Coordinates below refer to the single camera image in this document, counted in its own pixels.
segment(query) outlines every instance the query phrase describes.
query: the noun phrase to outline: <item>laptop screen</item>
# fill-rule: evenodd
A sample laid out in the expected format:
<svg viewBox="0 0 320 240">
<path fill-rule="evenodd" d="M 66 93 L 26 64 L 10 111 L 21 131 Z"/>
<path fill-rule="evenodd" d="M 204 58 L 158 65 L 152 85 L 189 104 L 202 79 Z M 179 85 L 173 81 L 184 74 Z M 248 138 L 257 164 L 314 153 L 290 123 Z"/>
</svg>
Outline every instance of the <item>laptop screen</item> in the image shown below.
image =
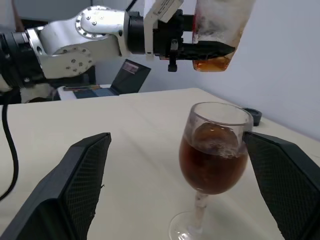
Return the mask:
<svg viewBox="0 0 320 240">
<path fill-rule="evenodd" d="M 116 75 L 111 89 L 116 90 L 118 94 L 138 93 L 150 70 L 149 67 L 126 59 Z"/>
</svg>

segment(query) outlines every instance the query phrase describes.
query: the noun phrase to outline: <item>white table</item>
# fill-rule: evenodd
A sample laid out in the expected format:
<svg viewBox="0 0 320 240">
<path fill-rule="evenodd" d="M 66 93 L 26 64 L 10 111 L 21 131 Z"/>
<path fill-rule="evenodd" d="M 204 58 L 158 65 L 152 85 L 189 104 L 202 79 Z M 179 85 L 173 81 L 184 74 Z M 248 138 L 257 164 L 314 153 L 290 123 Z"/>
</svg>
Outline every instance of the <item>white table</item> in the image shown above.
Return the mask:
<svg viewBox="0 0 320 240">
<path fill-rule="evenodd" d="M 88 240 L 169 239 L 170 220 L 193 208 L 195 191 L 181 174 L 178 149 L 191 106 L 206 101 L 225 102 L 193 88 L 10 106 L 8 121 L 20 172 L 14 192 L 0 202 L 0 233 L 70 145 L 111 132 L 105 187 Z M 254 130 L 298 144 L 320 165 L 319 142 L 265 118 Z M 0 153 L 2 193 L 13 172 L 2 129 Z M 233 189 L 210 197 L 205 223 L 217 240 L 283 240 L 251 163 Z"/>
<path fill-rule="evenodd" d="M 60 86 L 57 88 L 61 101 L 77 99 L 73 91 L 64 91 L 64 87 L 65 86 Z M 100 87 L 103 89 L 107 89 L 111 87 L 111 84 L 100 84 Z"/>
</svg>

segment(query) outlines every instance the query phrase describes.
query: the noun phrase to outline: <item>black cable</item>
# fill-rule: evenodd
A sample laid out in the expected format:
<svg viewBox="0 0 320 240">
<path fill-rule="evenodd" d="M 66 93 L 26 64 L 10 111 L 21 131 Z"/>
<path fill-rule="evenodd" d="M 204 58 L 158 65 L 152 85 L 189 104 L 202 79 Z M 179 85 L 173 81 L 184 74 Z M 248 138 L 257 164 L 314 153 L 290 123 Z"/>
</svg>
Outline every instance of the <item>black cable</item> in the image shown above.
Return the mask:
<svg viewBox="0 0 320 240">
<path fill-rule="evenodd" d="M 12 155 L 13 176 L 12 176 L 12 182 L 11 182 L 9 188 L 7 189 L 7 191 L 5 191 L 4 194 L 2 194 L 2 196 L 0 196 L 0 201 L 5 199 L 11 193 L 11 191 L 14 189 L 14 187 L 17 183 L 17 180 L 18 180 L 18 173 L 19 173 L 18 155 L 17 155 L 15 143 L 12 139 L 12 136 L 11 136 L 11 133 L 9 130 L 8 119 L 7 119 L 8 105 L 9 105 L 12 97 L 14 97 L 18 92 L 19 92 L 19 88 L 14 88 L 11 91 L 6 92 L 3 95 L 4 104 L 2 107 L 2 125 L 3 125 L 4 134 L 5 134 L 6 140 L 8 141 L 8 145 L 9 145 L 11 155 Z"/>
<path fill-rule="evenodd" d="M 136 1 L 137 1 L 137 0 L 132 0 L 131 3 L 129 4 L 129 6 L 126 8 L 125 11 L 126 11 L 126 12 L 129 12 L 129 11 L 132 9 L 132 7 L 135 5 Z"/>
</svg>

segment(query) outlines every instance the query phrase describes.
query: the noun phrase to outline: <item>glass stem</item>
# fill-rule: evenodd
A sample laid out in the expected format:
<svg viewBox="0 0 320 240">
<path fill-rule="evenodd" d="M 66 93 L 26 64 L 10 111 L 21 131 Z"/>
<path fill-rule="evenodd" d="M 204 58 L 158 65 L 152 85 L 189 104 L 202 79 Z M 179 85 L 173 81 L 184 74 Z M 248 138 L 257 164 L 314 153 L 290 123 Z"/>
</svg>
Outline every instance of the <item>glass stem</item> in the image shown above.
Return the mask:
<svg viewBox="0 0 320 240">
<path fill-rule="evenodd" d="M 192 213 L 191 225 L 188 229 L 191 235 L 196 236 L 201 235 L 202 233 L 202 221 L 207 207 L 208 196 L 209 195 L 202 194 L 198 191 L 195 194 L 194 210 Z"/>
</svg>

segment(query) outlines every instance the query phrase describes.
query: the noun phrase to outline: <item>black bottle cap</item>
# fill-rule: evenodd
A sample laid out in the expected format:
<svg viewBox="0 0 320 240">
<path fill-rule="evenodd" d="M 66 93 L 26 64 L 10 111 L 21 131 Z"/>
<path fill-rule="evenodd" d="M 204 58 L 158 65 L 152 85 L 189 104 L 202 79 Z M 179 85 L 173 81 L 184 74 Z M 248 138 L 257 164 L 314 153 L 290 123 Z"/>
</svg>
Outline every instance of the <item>black bottle cap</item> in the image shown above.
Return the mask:
<svg viewBox="0 0 320 240">
<path fill-rule="evenodd" d="M 253 117 L 253 126 L 257 127 L 260 124 L 262 113 L 258 110 L 255 110 L 253 108 L 247 108 L 244 107 L 243 110 L 246 110 L 248 113 L 250 113 Z"/>
</svg>

